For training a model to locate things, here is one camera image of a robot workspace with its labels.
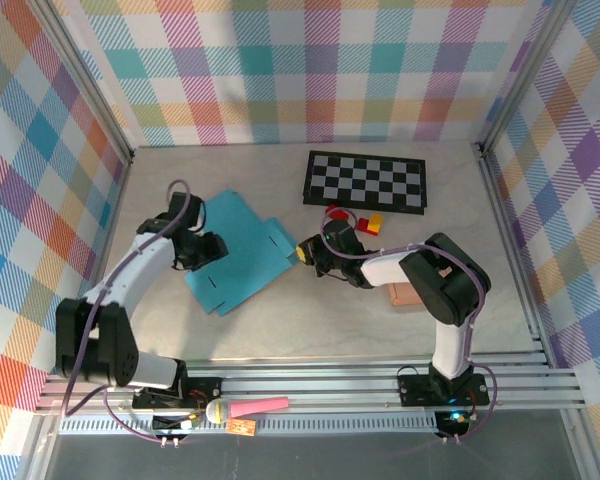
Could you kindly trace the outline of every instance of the white floor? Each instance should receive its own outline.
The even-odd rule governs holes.
[[[490,275],[474,351],[524,351],[531,338],[485,189],[466,142],[365,143],[141,149],[131,169],[109,266],[136,228],[165,210],[169,182],[183,178],[202,198],[230,188],[262,219],[278,217],[297,241],[317,233],[324,208],[302,204],[311,148],[421,158],[427,162],[424,216],[386,214],[367,248],[397,247],[442,231]],[[423,308],[393,307],[386,287],[355,289],[298,264],[243,305],[206,315],[183,273],[156,278],[132,318],[138,347],[183,359],[431,354],[434,320]]]

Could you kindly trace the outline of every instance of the chessboard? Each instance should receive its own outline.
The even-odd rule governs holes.
[[[303,196],[307,205],[424,215],[425,162],[311,150]]]

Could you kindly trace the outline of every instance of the yellow block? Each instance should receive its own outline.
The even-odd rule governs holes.
[[[382,226],[382,222],[384,221],[384,217],[379,213],[374,213],[371,215],[369,219],[368,230],[371,230],[374,233],[380,233],[380,227]]]

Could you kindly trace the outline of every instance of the gray floor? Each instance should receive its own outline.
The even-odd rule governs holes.
[[[207,435],[161,449],[130,435],[60,436],[47,480],[573,480],[558,412],[497,412],[461,445],[433,434]]]
[[[183,178],[210,198],[240,193],[262,219],[272,216],[301,241],[317,233],[324,209],[302,204],[311,148],[424,159],[424,216],[386,214],[367,248],[419,242],[442,231],[488,272],[493,289],[476,324],[474,351],[524,351],[531,339],[497,226],[467,142],[366,143],[141,149],[132,167],[109,258],[129,248],[136,228],[165,208],[169,182]],[[393,307],[386,287],[360,291],[313,269],[293,267],[228,315],[206,315],[183,274],[158,275],[132,318],[142,350],[184,359],[428,355],[434,320],[421,307]]]

